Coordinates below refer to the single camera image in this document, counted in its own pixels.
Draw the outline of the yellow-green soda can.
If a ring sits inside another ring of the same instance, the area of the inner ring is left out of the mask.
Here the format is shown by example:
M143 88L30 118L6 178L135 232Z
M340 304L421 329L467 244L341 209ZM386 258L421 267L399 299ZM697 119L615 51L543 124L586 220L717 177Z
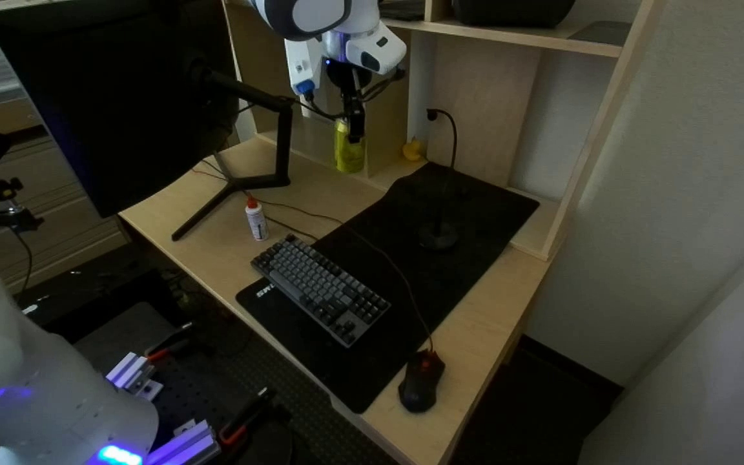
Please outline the yellow-green soda can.
M352 138L346 118L335 121L334 161L338 171L359 174L366 166L366 136Z

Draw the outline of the wooden desk hutch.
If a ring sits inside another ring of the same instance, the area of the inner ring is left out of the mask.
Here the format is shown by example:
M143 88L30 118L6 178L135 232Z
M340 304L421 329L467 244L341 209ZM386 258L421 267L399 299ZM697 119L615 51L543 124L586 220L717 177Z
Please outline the wooden desk hutch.
M425 0L418 21L385 19L407 45L404 80L393 83L367 110L368 150L360 179L388 189L396 179L419 167L404 161L402 146L411 138L428 143L428 158L447 158L451 136L445 127L425 119L426 107L449 112L457 121L457 168L499 187L510 187L528 105L543 59L552 51L599 58L613 65L604 81L599 108L566 189L555 200L540 199L540 207L513 237L524 253L549 261L557 253L570 215L616 117L644 45L665 0L639 0L633 18L617 23L617 31L602 26L602 18L581 21L572 16L553 29L476 27L453 17L451 3Z

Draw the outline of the white bottle with orange cap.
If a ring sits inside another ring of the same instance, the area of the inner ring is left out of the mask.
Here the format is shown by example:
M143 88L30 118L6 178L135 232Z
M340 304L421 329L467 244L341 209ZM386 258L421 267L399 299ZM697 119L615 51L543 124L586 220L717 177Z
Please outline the white bottle with orange cap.
M254 240L267 240L269 231L262 203L251 195L246 196L245 215Z

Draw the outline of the black bag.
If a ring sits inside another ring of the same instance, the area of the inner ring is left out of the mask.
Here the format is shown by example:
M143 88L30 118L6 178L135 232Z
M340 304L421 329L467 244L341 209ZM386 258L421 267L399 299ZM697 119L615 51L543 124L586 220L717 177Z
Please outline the black bag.
M455 17L467 26L554 28L576 0L451 0Z

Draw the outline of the black desk mat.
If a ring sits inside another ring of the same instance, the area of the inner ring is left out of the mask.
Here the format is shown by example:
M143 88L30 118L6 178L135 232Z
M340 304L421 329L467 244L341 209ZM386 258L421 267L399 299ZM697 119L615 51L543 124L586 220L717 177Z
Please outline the black desk mat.
M313 247L386 298L391 308L345 348L265 277L236 302L351 411L369 408L532 217L539 203L454 173L445 220L457 244L431 251L419 242L431 223L446 167L428 163Z

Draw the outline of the black gooseneck microphone stand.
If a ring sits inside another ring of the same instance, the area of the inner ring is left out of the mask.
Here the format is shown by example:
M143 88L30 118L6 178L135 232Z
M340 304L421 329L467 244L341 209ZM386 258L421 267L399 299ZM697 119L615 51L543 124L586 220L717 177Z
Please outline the black gooseneck microphone stand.
M452 131L452 146L451 146L451 159L446 169L446 175L442 190L437 198L436 214L433 217L431 223L422 225L419 231L419 242L421 246L431 251L445 251L451 249L457 244L458 234L454 226L445 220L445 208L449 202L449 195L451 193L451 184L453 183L455 164L457 164L457 151L459 142L459 132L457 128L457 122L449 112L439 108L427 108L426 118L429 121L436 121L437 118L443 116L451 124Z

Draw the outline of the grey and black keyboard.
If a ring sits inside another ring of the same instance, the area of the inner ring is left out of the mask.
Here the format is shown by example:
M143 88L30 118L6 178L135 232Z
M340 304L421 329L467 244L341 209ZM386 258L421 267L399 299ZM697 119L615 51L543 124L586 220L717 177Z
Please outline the grey and black keyboard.
M251 267L345 348L391 308L389 300L293 234L254 257Z

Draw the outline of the black monitor with stand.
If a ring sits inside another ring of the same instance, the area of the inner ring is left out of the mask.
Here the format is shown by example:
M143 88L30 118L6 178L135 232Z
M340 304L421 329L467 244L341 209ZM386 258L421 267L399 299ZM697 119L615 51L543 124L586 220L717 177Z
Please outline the black monitor with stand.
M236 78L223 0L61 0L0 9L0 51L103 217L218 153L240 101L278 116L274 172L229 180L173 240L238 191L291 182L291 103Z

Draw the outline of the black and red mouse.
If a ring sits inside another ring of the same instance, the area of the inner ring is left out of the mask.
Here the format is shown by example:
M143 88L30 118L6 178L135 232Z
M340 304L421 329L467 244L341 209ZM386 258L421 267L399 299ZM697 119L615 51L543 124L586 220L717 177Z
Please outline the black and red mouse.
M398 399L413 414L427 412L437 403L437 389L446 363L436 351L417 351L407 362L404 379L398 385Z

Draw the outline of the aluminium profile piece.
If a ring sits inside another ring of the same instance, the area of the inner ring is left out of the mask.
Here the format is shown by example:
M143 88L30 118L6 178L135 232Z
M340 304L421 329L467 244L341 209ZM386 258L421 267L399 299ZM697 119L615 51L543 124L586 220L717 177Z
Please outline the aluminium profile piece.
M203 420L149 453L143 465L204 465L221 452L215 430Z
M130 351L105 377L115 388L153 402L163 389L163 384L153 379L154 374L156 368L147 357Z

